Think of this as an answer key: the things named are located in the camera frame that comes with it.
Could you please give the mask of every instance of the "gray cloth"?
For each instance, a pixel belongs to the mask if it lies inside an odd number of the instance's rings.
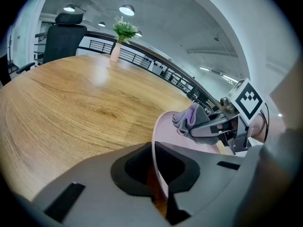
[[[218,142],[218,137],[193,137],[189,131],[196,125],[210,121],[203,107],[193,103],[188,109],[175,114],[172,122],[176,126],[179,134],[184,135],[201,144],[214,145]]]

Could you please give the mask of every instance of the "wooden table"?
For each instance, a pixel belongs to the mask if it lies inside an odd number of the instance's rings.
[[[32,200],[78,162],[151,141],[164,111],[191,105],[173,85],[131,63],[84,55],[49,62],[0,89],[0,168]]]

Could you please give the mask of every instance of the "fluorescent light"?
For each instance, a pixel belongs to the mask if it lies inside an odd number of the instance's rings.
[[[200,67],[200,69],[202,69],[202,70],[206,70],[206,71],[209,71],[209,69],[207,69],[207,68],[203,68],[203,67]]]
[[[74,12],[75,11],[75,6],[70,4],[70,5],[67,5],[65,8],[63,8],[65,11],[68,11],[68,12]]]
[[[133,16],[134,15],[134,7],[132,5],[123,5],[119,8],[120,12],[128,15]]]
[[[238,83],[238,81],[237,81],[237,80],[232,79],[232,78],[230,78],[230,77],[228,77],[228,76],[226,76],[226,75],[223,75],[223,77],[225,77],[225,78],[227,78],[227,79],[229,79],[229,80],[232,80],[232,81],[234,81],[234,82],[237,82],[237,83]]]

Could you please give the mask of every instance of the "flower vase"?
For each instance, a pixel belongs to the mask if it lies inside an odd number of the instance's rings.
[[[119,58],[119,55],[120,55],[120,50],[121,50],[121,44],[119,43],[116,43],[111,55],[110,55],[110,60],[111,61],[114,61],[114,62],[117,62],[118,61],[118,58]]]

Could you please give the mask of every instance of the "round table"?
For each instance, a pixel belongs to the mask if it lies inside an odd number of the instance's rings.
[[[29,200],[98,154],[151,141],[157,118],[192,102],[170,83],[106,55],[73,56],[21,74],[0,89],[0,168]]]

